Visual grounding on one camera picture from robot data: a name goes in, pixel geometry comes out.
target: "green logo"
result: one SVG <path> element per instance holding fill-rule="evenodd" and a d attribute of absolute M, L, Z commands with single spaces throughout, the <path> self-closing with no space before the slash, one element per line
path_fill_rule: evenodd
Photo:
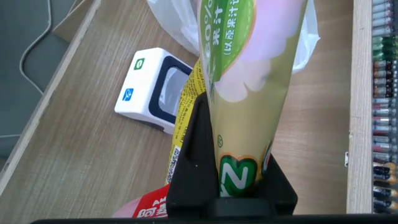
<path fill-rule="evenodd" d="M 223 147 L 223 137 L 220 135 L 217 136 L 217 145 L 218 147 Z"/>
<path fill-rule="evenodd" d="M 235 159 L 225 155 L 220 165 L 220 196 L 239 197 L 256 180 L 257 162 L 254 159 Z"/>
<path fill-rule="evenodd" d="M 144 65 L 144 60 L 145 58 L 140 58 L 136 61 L 136 65 L 134 66 L 135 70 L 140 70 L 142 66 Z"/>

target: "white plastic bag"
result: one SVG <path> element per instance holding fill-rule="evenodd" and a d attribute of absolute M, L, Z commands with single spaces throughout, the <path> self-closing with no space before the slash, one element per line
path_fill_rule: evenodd
<path fill-rule="evenodd" d="M 179 44 L 199 56 L 197 0 L 147 0 L 156 19 Z M 293 73 L 304 69 L 319 40 L 318 22 L 313 0 L 308 0 Z"/>

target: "wooden desk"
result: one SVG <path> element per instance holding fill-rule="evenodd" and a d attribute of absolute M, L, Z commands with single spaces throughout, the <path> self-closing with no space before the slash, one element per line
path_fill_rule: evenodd
<path fill-rule="evenodd" d="M 353 6 L 317 0 L 322 39 L 292 78 L 274 155 L 298 193 L 296 213 L 345 213 Z M 171 137 L 113 111 L 136 50 L 196 57 L 144 0 L 96 0 L 0 180 L 0 223 L 110 217 L 163 186 Z"/>

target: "gray floor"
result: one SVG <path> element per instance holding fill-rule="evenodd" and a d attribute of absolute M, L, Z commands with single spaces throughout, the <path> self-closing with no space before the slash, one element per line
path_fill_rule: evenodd
<path fill-rule="evenodd" d="M 52 0 L 53 28 L 73 2 Z M 20 134 L 39 102 L 39 92 L 19 73 L 19 60 L 47 21 L 47 0 L 0 1 L 0 136 Z M 67 48 L 67 42 L 50 34 L 27 56 L 25 73 L 44 90 Z M 16 141 L 0 138 L 0 157 L 7 157 Z"/>

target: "red package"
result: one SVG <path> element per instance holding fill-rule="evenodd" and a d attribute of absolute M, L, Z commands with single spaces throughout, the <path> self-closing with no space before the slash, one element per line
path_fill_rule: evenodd
<path fill-rule="evenodd" d="M 169 184 L 153 192 L 145 194 L 120 208 L 114 218 L 165 218 L 166 196 Z"/>

